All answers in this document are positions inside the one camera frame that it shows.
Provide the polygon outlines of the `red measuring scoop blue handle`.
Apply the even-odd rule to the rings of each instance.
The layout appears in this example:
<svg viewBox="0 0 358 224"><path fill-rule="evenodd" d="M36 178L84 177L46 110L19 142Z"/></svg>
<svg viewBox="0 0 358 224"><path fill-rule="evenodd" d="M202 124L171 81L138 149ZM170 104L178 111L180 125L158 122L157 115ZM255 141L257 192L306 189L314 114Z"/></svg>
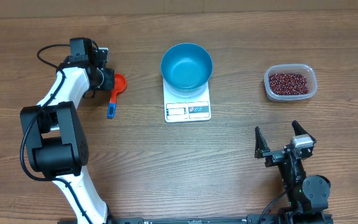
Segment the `red measuring scoop blue handle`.
<svg viewBox="0 0 358 224"><path fill-rule="evenodd" d="M123 74L114 74L114 89L111 91L111 97L109 100L107 118L113 119L116 113L117 96L123 93L127 88L127 81Z"/></svg>

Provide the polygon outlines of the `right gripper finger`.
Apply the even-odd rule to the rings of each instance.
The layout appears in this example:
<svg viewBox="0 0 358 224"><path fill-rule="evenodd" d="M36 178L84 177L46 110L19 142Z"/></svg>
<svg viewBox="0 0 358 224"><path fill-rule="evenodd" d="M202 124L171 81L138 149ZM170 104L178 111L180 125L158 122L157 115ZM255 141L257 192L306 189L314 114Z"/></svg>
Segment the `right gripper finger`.
<svg viewBox="0 0 358 224"><path fill-rule="evenodd" d="M293 130L295 132L295 135L296 136L301 136L301 135L304 135L304 134L307 134L311 140L316 143L316 139L311 135L309 134L300 124L297 120L294 120L291 122L291 125L293 127Z"/></svg>
<svg viewBox="0 0 358 224"><path fill-rule="evenodd" d="M270 148L267 145L265 138L260 132L260 128L257 126L255 128L255 153L254 157L257 159L261 159L266 156L266 154L270 152Z"/></svg>

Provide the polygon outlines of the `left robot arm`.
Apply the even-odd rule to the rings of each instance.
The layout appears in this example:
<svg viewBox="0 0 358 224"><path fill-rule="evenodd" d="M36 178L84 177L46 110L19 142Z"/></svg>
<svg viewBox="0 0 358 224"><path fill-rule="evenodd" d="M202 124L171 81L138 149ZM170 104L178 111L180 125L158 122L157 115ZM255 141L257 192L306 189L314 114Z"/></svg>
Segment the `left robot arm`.
<svg viewBox="0 0 358 224"><path fill-rule="evenodd" d="M77 113L87 91L112 89L114 71L106 68L108 54L107 48L72 47L55 66L56 80L49 92L20 113L22 170L33 180L55 184L73 209L76 223L116 222L88 172L88 143Z"/></svg>

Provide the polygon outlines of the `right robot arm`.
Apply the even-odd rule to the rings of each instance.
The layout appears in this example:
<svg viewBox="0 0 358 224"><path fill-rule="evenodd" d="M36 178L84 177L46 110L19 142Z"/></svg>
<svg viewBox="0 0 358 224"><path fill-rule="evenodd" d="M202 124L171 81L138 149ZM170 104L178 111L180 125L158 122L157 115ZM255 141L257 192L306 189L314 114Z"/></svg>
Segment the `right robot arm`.
<svg viewBox="0 0 358 224"><path fill-rule="evenodd" d="M266 167L278 167L284 192L257 215L258 223L332 223L328 208L331 183L322 175L308 176L302 161L313 155L316 139L298 121L291 123L295 135L281 151L272 151L260 128L255 128L255 154Z"/></svg>

